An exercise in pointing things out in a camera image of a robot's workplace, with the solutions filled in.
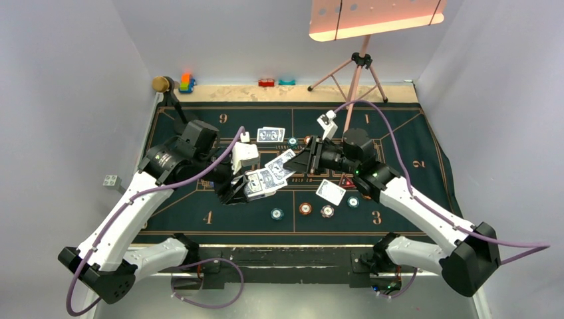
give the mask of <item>blue poker chip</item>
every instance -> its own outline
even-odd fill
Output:
[[[360,205],[360,201],[358,200],[358,197],[350,196],[349,199],[347,199],[347,204],[349,207],[357,208],[358,205]]]
[[[270,217],[272,217],[272,219],[274,219],[275,221],[279,221],[284,218],[284,212],[280,208],[274,208],[270,212]]]

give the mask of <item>poker chip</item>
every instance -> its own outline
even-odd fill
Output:
[[[280,208],[274,208],[270,212],[270,217],[272,217],[272,219],[274,219],[275,221],[279,221],[284,218],[284,212]]]
[[[312,211],[312,207],[309,203],[303,203],[300,205],[300,214],[309,215]]]
[[[292,149],[295,150],[296,148],[298,148],[298,139],[291,137],[288,139],[288,146]]]
[[[321,208],[321,216],[324,218],[331,218],[335,214],[335,208],[330,205],[325,205]]]
[[[358,205],[360,205],[360,201],[358,200],[358,197],[350,196],[349,199],[347,199],[347,204],[349,207],[357,208]]]

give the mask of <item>orange poker chip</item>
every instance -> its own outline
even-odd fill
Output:
[[[300,205],[300,214],[302,214],[302,215],[309,215],[312,210],[313,210],[313,208],[311,207],[311,204],[309,204],[309,203],[303,203],[303,204]]]

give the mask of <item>printed number 3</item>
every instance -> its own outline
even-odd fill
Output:
[[[375,225],[379,225],[382,223],[382,217],[380,217],[379,211],[373,211],[372,216],[374,216],[374,220],[372,221]]]

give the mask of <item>gray floor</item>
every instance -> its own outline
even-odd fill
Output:
[[[237,289],[228,284],[225,290],[197,291],[191,299],[219,304]],[[376,299],[370,289],[340,284],[247,284],[235,304],[219,310],[197,308],[170,295],[169,277],[150,277],[136,283],[120,302],[99,305],[95,318],[478,318],[473,299],[456,294],[437,276],[419,276],[394,300]]]

